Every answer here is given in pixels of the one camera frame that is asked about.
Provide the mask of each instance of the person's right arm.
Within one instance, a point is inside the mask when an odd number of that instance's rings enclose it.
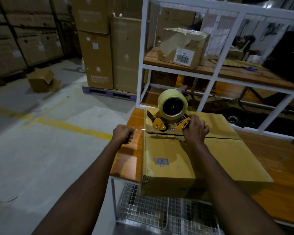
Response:
[[[190,115],[184,138],[196,155],[221,228],[230,235],[283,235],[270,215],[243,192],[209,152],[204,138],[209,132],[198,116]]]

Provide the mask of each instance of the blue barcode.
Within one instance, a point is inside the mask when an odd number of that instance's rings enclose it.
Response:
[[[168,158],[155,158],[155,165],[160,165],[161,167],[168,166],[169,160]]]

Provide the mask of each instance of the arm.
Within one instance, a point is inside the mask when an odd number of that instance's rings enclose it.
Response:
[[[231,235],[283,235],[270,215],[235,184],[209,152],[204,144],[209,127],[198,116],[190,117],[190,126],[183,131],[184,137],[196,155],[224,232]]]
[[[91,234],[118,149],[133,139],[134,129],[118,125],[112,140],[89,168],[64,192],[37,228],[38,234]]]

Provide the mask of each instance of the wooden table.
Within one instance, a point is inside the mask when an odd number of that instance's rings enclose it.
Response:
[[[127,125],[137,129],[134,139],[118,151],[110,175],[139,184],[144,110],[134,109]],[[237,133],[274,181],[270,188],[252,196],[253,199],[273,218],[294,224],[294,145],[259,134],[240,130]]]
[[[215,64],[210,62],[209,60],[204,61],[203,66],[199,66],[196,69],[185,67],[182,65],[167,63],[161,60],[158,60],[158,47],[154,47],[150,52],[148,52],[144,58],[144,64],[171,68],[181,71],[200,73],[205,75],[213,75]],[[284,88],[289,90],[294,90],[294,84],[290,81],[283,79],[282,77],[274,74],[271,71],[247,71],[244,68],[236,68],[236,67],[226,67],[223,66],[219,72],[219,77],[239,80],[244,82],[250,82],[265,86],[272,86],[278,88]]]

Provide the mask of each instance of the hand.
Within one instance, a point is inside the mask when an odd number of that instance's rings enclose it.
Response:
[[[117,141],[120,144],[129,144],[129,142],[131,142],[133,139],[134,130],[135,128],[119,124],[113,130],[112,140]]]
[[[184,138],[191,146],[203,145],[205,136],[209,133],[209,126],[197,115],[189,115],[189,127],[183,130]]]

